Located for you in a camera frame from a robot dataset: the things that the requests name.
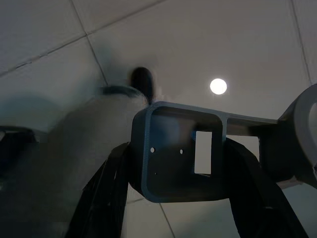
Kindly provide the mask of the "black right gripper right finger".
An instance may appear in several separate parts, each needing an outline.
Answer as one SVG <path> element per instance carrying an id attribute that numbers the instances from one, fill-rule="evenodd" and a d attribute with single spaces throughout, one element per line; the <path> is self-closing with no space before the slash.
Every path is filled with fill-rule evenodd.
<path id="1" fill-rule="evenodd" d="M 281 188 L 261 169 L 255 155 L 227 138 L 223 169 L 234 222 L 242 238 L 306 238 Z"/>

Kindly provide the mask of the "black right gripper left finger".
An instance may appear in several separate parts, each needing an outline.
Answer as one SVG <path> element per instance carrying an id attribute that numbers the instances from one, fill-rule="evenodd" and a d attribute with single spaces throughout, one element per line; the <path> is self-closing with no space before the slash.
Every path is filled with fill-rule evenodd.
<path id="1" fill-rule="evenodd" d="M 129 184 L 129 143 L 112 149 L 83 189 L 68 238 L 119 238 Z"/>

